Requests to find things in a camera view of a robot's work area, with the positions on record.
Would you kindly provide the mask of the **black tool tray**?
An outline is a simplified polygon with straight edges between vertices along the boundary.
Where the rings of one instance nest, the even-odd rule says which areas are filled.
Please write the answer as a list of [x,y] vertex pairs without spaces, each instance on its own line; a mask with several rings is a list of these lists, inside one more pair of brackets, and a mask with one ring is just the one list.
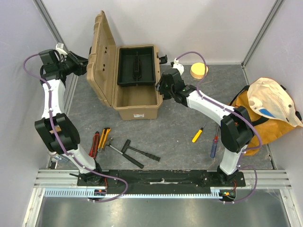
[[119,50],[117,84],[121,87],[152,86],[156,82],[154,47]]

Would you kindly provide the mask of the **tan plastic tool box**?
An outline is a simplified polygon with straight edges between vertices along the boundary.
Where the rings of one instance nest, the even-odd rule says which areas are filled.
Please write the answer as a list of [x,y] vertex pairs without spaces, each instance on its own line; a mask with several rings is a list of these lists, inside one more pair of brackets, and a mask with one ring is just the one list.
[[[156,82],[152,86],[121,87],[117,84],[119,50],[127,47],[154,47]],[[156,90],[160,65],[167,56],[159,57],[154,44],[117,46],[107,17],[101,11],[95,18],[93,42],[87,65],[87,81],[103,105],[114,108],[124,121],[156,119],[162,95]]]

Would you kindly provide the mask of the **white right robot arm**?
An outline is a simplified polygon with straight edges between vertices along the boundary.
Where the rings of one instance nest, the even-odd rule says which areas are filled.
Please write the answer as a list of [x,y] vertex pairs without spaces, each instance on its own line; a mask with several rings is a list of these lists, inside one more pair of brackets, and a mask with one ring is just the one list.
[[220,126],[224,154],[217,168],[217,181],[222,186],[232,183],[241,153],[254,136],[247,109],[224,105],[197,91],[195,86],[186,85],[180,72],[174,68],[162,73],[156,90],[164,99],[172,98],[179,104],[197,110]]

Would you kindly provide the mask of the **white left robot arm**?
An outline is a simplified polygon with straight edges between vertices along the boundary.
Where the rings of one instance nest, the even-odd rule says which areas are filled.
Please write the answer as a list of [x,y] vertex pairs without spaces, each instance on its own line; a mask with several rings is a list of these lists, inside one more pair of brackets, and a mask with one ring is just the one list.
[[88,176],[90,183],[101,185],[104,174],[95,159],[81,147],[79,132],[64,111],[67,76],[84,75],[88,59],[59,46],[38,55],[43,63],[39,79],[45,92],[45,107],[41,119],[35,122],[35,129],[51,153],[72,161],[81,178]]

